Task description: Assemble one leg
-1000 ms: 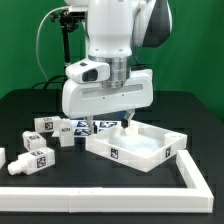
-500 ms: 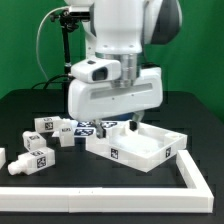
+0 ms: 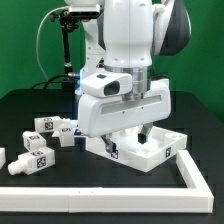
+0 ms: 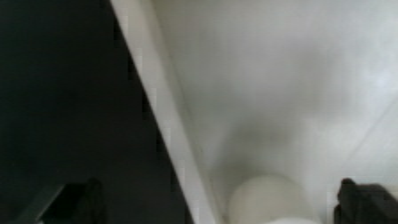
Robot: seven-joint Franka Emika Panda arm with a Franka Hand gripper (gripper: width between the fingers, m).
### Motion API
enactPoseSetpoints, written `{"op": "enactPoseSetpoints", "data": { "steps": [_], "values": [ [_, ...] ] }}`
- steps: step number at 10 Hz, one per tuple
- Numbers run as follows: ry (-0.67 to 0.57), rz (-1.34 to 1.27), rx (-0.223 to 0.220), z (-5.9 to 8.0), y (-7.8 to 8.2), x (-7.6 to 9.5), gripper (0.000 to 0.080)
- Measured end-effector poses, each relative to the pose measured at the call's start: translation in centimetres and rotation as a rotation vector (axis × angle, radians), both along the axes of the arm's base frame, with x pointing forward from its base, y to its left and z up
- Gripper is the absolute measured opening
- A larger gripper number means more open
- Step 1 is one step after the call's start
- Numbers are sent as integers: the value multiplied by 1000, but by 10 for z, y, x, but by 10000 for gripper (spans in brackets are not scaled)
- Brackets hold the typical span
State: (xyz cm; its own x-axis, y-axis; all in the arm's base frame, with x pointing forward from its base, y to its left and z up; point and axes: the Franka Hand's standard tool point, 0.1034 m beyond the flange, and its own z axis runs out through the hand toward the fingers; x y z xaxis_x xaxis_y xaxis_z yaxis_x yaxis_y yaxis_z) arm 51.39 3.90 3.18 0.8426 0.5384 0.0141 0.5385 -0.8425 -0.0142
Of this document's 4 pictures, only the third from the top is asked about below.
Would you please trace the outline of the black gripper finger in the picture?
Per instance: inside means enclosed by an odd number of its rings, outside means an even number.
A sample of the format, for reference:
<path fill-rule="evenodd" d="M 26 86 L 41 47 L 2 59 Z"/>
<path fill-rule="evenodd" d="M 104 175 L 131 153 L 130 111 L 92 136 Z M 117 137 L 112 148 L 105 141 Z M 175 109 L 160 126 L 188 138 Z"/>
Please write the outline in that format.
<path fill-rule="evenodd" d="M 153 127 L 152 123 L 144 124 L 141 128 L 141 131 L 138 133 L 138 142 L 144 144 L 147 142 L 148 135 L 151 132 Z"/>
<path fill-rule="evenodd" d="M 101 139 L 105 143 L 105 150 L 109 153 L 115 153 L 116 152 L 116 144 L 111 140 L 110 134 L 105 134 L 101 136 Z"/>

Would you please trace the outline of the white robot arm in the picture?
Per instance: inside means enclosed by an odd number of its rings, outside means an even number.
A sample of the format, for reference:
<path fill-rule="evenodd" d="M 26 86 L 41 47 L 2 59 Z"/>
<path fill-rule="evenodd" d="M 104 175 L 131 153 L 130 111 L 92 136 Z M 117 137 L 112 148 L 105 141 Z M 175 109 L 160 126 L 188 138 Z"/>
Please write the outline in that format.
<path fill-rule="evenodd" d="M 190 35 L 184 0 L 106 0 L 104 69 L 81 80 L 79 130 L 101 138 L 110 154 L 117 152 L 117 131 L 139 126 L 145 143 L 153 123 L 171 112 L 169 80 L 151 79 L 153 58 L 179 53 Z"/>

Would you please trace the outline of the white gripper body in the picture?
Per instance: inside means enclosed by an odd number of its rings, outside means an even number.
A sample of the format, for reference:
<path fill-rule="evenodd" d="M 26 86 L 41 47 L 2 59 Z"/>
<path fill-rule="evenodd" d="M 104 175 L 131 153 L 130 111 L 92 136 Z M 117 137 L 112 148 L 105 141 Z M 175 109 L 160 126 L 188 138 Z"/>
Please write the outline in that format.
<path fill-rule="evenodd" d="M 160 79 L 152 81 L 151 89 L 137 101 L 84 94 L 78 105 L 78 128 L 88 137 L 98 137 L 165 119 L 170 112 L 169 80 Z"/>

